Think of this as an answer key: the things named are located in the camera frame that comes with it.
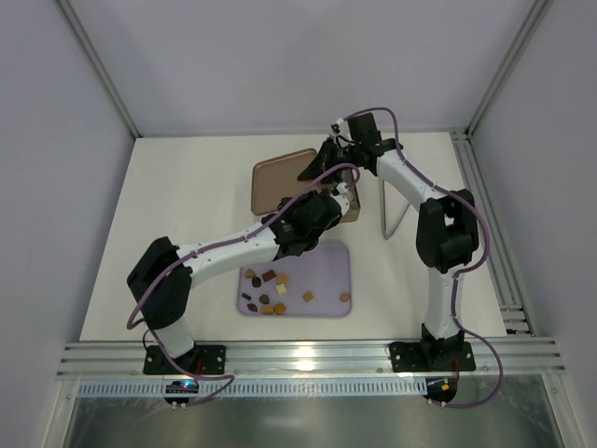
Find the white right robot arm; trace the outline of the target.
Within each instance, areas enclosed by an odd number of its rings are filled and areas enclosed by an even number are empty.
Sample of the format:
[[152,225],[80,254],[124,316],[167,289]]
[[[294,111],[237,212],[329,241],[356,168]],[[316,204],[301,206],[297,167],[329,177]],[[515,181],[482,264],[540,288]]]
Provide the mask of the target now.
[[424,174],[407,158],[397,137],[382,137],[370,109],[333,124],[298,180],[312,181],[342,163],[371,172],[418,213],[415,246],[428,269],[429,299],[420,340],[390,343],[393,371],[473,371],[472,348],[457,317],[459,278],[479,249],[472,194],[448,190]]

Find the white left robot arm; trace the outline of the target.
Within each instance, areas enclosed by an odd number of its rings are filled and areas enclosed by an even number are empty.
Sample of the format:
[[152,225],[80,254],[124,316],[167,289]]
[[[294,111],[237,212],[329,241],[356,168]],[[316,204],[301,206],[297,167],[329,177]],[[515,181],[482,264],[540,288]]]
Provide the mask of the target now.
[[127,276],[136,302],[127,328],[144,323],[175,371],[200,374],[201,349],[185,320],[190,290],[252,263],[299,257],[313,250],[322,234],[340,223],[350,202],[350,195],[337,189],[310,191],[285,200],[277,213],[228,239],[184,248],[160,237]]

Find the rose gold tin lid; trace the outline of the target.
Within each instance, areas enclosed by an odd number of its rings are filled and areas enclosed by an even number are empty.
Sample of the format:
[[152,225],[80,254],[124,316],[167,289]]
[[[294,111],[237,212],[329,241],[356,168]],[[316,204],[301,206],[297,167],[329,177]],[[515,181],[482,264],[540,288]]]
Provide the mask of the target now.
[[252,171],[251,212],[255,216],[273,213],[284,197],[301,193],[308,182],[298,181],[298,176],[316,155],[314,148],[306,148],[256,163]]

